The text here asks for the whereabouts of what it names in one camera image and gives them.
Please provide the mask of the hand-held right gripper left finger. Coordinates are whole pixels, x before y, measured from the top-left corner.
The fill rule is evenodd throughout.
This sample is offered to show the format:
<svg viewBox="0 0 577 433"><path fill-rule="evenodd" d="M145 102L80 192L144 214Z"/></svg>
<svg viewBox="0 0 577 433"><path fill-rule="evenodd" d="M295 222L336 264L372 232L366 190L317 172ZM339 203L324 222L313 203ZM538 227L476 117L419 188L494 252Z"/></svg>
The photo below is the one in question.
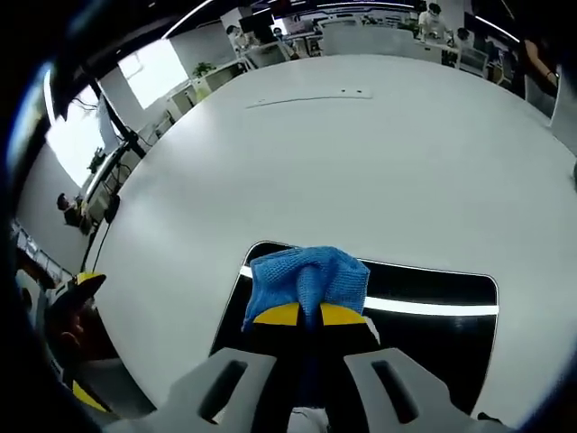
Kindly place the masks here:
<svg viewBox="0 0 577 433"><path fill-rule="evenodd" d="M224 348L174 383L173 428L285 428L295 384L278 355Z"/></svg>

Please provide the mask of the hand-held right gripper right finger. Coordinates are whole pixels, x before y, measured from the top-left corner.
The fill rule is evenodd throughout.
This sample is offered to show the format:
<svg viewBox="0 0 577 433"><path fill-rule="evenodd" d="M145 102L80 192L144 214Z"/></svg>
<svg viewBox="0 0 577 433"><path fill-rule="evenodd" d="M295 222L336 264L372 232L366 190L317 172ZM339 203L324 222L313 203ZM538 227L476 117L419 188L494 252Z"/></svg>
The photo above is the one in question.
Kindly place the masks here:
<svg viewBox="0 0 577 433"><path fill-rule="evenodd" d="M379 349L366 319L323 303L326 412L333 428L450 428L447 386L398 349Z"/></svg>

